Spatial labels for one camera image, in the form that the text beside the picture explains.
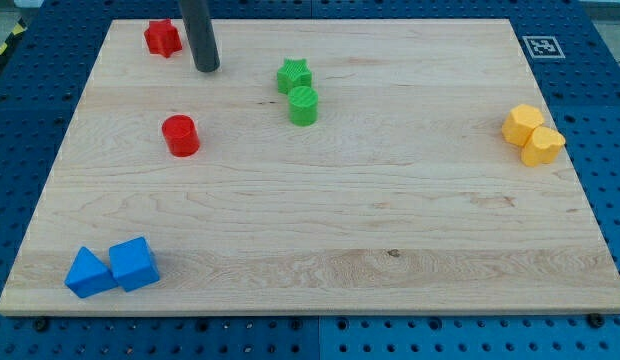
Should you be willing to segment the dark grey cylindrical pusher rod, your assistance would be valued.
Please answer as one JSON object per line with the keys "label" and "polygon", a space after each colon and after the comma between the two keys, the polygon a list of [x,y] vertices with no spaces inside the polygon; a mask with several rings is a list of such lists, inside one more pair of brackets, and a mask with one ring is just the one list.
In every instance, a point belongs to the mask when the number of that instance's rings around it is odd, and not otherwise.
{"label": "dark grey cylindrical pusher rod", "polygon": [[196,69],[211,73],[220,67],[220,58],[207,0],[179,0],[188,43]]}

